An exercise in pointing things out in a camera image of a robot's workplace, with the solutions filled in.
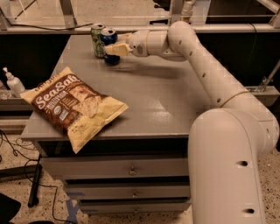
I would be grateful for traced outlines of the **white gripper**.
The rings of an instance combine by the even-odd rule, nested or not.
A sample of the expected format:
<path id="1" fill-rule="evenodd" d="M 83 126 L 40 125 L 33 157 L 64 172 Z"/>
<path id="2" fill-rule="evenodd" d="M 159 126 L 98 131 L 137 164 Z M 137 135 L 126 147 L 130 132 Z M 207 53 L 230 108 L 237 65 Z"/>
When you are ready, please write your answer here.
<path id="1" fill-rule="evenodd" d="M 148 34 L 148 30 L 136 31 L 133 34 L 131 32 L 119 34 L 117 41 L 125 43 L 105 45 L 103 49 L 108 55 L 128 56 L 131 52 L 137 57 L 147 57 L 149 55 L 147 50 Z"/>

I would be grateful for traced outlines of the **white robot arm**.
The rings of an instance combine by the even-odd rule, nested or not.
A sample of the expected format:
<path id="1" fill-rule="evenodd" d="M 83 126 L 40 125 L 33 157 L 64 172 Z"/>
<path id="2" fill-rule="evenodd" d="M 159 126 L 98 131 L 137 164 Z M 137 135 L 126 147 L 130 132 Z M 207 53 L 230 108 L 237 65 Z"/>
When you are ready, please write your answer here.
<path id="1" fill-rule="evenodd" d="M 105 46 L 111 55 L 186 60 L 210 98 L 189 132 L 193 224 L 267 224 L 258 158 L 279 138 L 275 116 L 199 41 L 186 22 L 136 31 Z"/>

